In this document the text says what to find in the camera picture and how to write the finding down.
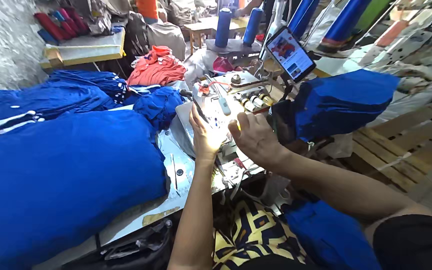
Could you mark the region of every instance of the wooden pallet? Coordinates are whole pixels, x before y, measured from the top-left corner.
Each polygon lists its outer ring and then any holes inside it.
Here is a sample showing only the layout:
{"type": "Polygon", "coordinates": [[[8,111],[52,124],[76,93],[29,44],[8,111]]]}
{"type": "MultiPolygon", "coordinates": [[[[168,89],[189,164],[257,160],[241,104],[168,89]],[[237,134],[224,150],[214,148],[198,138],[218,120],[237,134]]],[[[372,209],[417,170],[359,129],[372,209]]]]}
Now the wooden pallet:
{"type": "Polygon", "coordinates": [[[432,107],[353,133],[353,155],[344,159],[355,171],[393,184],[417,199],[432,186],[432,107]]]}

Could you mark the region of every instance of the phone screen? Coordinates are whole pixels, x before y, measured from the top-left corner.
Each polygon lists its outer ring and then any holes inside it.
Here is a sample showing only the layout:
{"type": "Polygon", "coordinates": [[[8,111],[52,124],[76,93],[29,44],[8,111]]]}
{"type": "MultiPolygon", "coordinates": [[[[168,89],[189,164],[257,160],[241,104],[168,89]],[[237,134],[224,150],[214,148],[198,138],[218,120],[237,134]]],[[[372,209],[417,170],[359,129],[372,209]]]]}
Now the phone screen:
{"type": "Polygon", "coordinates": [[[286,27],[268,40],[267,49],[295,82],[316,66],[286,27]]]}

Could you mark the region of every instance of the orange garment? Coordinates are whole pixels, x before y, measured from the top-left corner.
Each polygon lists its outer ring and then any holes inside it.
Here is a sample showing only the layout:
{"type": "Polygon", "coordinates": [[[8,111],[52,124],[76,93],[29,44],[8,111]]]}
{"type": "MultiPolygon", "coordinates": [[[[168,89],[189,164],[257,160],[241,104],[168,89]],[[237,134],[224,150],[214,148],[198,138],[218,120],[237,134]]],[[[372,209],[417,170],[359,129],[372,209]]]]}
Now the orange garment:
{"type": "Polygon", "coordinates": [[[142,16],[151,19],[158,19],[156,0],[136,0],[136,7],[142,16]]]}
{"type": "Polygon", "coordinates": [[[140,57],[126,81],[129,86],[161,85],[184,80],[186,68],[175,58],[167,46],[153,46],[152,50],[140,57]]]}

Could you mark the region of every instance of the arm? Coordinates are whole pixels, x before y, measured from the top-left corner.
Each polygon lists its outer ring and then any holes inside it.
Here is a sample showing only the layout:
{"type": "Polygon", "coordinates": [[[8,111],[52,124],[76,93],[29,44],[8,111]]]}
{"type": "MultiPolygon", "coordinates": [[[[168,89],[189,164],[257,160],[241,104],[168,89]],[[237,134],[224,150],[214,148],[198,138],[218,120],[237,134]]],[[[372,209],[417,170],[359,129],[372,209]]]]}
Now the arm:
{"type": "Polygon", "coordinates": [[[213,251],[213,205],[211,176],[222,139],[207,132],[193,105],[189,122],[194,131],[196,166],[188,198],[176,232],[169,270],[211,269],[213,251]]]}
{"type": "Polygon", "coordinates": [[[234,15],[235,17],[243,17],[249,15],[254,8],[259,8],[259,6],[261,6],[261,3],[263,3],[263,0],[251,0],[251,2],[249,2],[248,5],[244,8],[236,10],[236,13],[234,15]]]}
{"type": "Polygon", "coordinates": [[[283,175],[291,185],[315,194],[326,203],[368,227],[369,239],[387,218],[431,212],[403,194],[367,176],[297,155],[279,144],[263,115],[238,114],[228,128],[237,146],[253,162],[283,175]]]}

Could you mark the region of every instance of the hand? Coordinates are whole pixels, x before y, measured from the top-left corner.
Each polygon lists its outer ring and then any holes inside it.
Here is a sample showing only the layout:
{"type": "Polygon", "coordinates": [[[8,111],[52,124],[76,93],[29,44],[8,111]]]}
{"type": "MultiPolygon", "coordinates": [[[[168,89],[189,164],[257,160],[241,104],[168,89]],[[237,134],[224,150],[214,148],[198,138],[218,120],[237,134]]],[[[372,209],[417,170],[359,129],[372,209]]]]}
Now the hand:
{"type": "Polygon", "coordinates": [[[244,10],[243,10],[243,9],[237,9],[237,10],[234,11],[234,13],[233,13],[233,17],[234,17],[234,18],[242,17],[242,16],[244,16],[243,13],[244,13],[244,10]]]}
{"type": "Polygon", "coordinates": [[[189,111],[189,123],[194,133],[196,160],[207,160],[214,163],[219,147],[226,136],[222,132],[213,130],[208,123],[201,119],[195,104],[189,111]]]}
{"type": "Polygon", "coordinates": [[[237,147],[254,163],[264,169],[275,171],[291,152],[281,145],[273,129],[262,114],[240,112],[237,120],[227,126],[237,147]]]}

